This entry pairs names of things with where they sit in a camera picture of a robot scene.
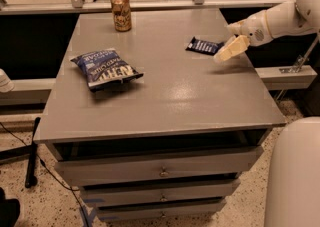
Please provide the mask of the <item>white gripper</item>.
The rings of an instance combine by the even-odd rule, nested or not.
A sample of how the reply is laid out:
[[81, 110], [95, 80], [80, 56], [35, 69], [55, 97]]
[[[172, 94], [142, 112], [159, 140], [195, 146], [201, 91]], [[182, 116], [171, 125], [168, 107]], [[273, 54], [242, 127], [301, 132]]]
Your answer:
[[267, 22], [267, 11], [262, 10], [227, 25], [227, 29], [234, 35], [214, 55], [214, 61], [221, 63], [227, 61], [243, 52], [249, 45], [261, 46], [273, 40]]

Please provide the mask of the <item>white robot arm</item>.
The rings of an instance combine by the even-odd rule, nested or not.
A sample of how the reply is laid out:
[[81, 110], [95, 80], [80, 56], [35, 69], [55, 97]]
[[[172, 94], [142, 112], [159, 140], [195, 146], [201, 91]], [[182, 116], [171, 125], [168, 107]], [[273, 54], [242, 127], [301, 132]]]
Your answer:
[[217, 63], [227, 61], [249, 46], [258, 47], [283, 36], [320, 34], [320, 0], [287, 1], [231, 23], [232, 37], [214, 55]]

